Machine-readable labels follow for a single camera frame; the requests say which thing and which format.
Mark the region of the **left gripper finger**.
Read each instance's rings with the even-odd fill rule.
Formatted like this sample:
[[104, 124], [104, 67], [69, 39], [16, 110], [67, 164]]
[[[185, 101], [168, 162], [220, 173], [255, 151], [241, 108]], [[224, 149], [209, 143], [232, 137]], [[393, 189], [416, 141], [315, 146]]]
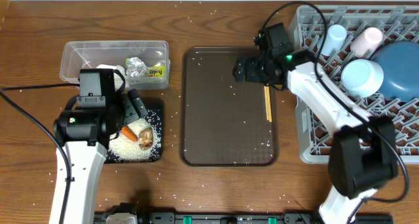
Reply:
[[122, 95], [122, 102], [124, 105], [123, 125], [129, 125], [139, 119], [136, 105], [136, 99], [138, 96], [137, 92], [127, 92]]
[[146, 117], [148, 115], [148, 110], [136, 89], [129, 90], [127, 92], [127, 97], [127, 111], [129, 111], [130, 115], [136, 115], [139, 118]]

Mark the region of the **orange carrot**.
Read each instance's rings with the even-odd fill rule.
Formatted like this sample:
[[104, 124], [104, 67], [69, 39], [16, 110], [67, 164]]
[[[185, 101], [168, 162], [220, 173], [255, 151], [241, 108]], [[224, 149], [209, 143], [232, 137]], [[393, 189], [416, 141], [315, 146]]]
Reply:
[[128, 127], [124, 126], [122, 127], [120, 131], [124, 136], [126, 136], [130, 141], [138, 141], [138, 137], [133, 133], [133, 131]]

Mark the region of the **brown food scrap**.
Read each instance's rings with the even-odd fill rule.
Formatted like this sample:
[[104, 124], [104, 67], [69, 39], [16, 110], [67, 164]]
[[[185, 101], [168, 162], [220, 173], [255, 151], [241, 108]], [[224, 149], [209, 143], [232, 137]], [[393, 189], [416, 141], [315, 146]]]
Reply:
[[151, 127], [145, 128], [139, 134], [139, 147], [141, 150], [148, 150], [153, 146], [154, 136]]

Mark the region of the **green yellow snack wrapper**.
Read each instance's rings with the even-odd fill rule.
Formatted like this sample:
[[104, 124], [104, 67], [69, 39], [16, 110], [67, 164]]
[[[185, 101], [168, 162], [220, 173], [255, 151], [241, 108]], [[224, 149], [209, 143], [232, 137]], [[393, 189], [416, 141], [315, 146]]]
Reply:
[[163, 77], [166, 73], [166, 66], [156, 65], [147, 68], [147, 77]]

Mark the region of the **aluminium foil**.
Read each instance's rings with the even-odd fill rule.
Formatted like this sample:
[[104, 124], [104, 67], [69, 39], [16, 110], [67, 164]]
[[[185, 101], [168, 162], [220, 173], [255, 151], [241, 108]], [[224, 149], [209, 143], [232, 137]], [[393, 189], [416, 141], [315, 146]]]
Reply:
[[126, 75], [131, 78], [144, 77], [147, 74], [147, 66], [138, 57], [126, 59]]

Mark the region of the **white napkin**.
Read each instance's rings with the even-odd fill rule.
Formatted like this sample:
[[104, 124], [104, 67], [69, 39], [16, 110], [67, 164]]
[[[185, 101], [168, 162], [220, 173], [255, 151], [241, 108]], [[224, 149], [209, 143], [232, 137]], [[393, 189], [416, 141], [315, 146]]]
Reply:
[[125, 74], [125, 69], [120, 66], [120, 65], [105, 65], [105, 64], [100, 64], [97, 69], [112, 69], [112, 70], [118, 70], [123, 77], [126, 77]]

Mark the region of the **light blue plastic cup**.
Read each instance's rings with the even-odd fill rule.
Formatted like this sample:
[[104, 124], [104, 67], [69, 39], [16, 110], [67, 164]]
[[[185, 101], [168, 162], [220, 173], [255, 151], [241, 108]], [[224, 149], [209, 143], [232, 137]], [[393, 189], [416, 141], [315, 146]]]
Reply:
[[347, 31], [344, 26], [334, 24], [327, 30], [326, 40], [321, 50], [324, 56], [331, 56], [334, 52], [340, 50], [346, 40]]

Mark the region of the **light blue bowl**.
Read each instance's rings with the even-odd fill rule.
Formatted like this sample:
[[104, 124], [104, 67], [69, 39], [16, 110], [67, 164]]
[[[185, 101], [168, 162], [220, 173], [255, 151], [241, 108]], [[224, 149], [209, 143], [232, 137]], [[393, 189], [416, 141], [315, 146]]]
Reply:
[[355, 98], [366, 98], [381, 87], [384, 72], [381, 66], [365, 59], [353, 60], [342, 70], [340, 81], [347, 93]]

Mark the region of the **white plastic cup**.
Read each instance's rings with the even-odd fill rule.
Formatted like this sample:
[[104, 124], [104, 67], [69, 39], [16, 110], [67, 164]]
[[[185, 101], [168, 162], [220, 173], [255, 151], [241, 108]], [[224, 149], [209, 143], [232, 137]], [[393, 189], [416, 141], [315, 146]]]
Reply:
[[378, 28], [367, 28], [351, 42], [350, 50], [355, 57], [362, 58], [366, 53], [374, 52], [383, 38], [384, 34]]

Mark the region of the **dark blue plate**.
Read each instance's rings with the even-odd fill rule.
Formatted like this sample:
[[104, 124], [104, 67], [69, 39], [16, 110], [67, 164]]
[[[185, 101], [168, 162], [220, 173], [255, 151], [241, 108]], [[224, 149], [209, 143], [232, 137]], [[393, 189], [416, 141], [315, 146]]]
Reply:
[[383, 70], [384, 80], [378, 92], [386, 99], [408, 102], [418, 98], [418, 43], [388, 44], [374, 53], [371, 60]]

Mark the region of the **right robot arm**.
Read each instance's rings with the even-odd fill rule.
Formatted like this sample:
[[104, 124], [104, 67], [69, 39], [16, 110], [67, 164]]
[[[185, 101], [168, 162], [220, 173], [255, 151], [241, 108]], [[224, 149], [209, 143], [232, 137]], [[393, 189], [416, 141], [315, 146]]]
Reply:
[[356, 105], [322, 71], [310, 51], [260, 51], [238, 58], [232, 74], [238, 83], [284, 86], [314, 112], [331, 136], [328, 173], [333, 186], [314, 221], [352, 222], [362, 203], [397, 177], [397, 159], [385, 144], [395, 141], [392, 120], [374, 117]]

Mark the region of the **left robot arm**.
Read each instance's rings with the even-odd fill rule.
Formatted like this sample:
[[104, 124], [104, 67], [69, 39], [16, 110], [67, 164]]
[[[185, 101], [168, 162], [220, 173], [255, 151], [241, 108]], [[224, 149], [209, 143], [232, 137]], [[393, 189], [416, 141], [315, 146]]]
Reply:
[[153, 142], [140, 134], [145, 107], [139, 92], [72, 97], [54, 123], [58, 141], [50, 223], [92, 223], [101, 170], [106, 163], [142, 162]]

